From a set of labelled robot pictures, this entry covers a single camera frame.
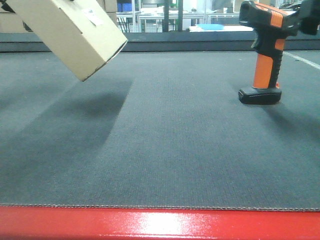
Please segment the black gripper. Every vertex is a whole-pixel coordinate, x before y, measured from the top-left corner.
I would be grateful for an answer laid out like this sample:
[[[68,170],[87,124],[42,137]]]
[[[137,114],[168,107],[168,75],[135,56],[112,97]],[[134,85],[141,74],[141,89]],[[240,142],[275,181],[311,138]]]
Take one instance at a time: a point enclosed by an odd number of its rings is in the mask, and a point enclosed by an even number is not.
[[[299,31],[306,35],[315,36],[320,25],[320,1],[303,0],[299,8]]]

